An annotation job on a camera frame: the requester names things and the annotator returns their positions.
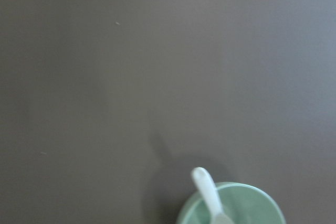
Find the white ceramic spoon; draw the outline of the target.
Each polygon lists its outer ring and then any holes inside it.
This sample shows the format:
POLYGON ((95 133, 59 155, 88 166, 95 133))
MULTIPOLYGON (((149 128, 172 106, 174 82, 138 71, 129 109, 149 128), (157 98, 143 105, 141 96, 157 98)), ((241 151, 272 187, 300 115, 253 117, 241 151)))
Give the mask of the white ceramic spoon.
POLYGON ((234 223, 224 212, 217 188, 209 172, 205 168, 196 167, 191 171, 191 178, 209 211, 210 223, 234 223))

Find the light green bowl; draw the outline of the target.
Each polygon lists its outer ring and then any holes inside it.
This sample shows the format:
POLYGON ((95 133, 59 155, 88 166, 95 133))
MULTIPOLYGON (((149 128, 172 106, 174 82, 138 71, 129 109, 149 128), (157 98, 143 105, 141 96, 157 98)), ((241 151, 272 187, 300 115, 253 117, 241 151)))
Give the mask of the light green bowl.
MULTIPOLYGON (((242 183, 216 183, 224 212, 234 223, 286 224, 277 203, 261 189, 242 183)), ((211 215, 203 198, 195 192, 183 205, 179 224, 210 223, 211 215)))

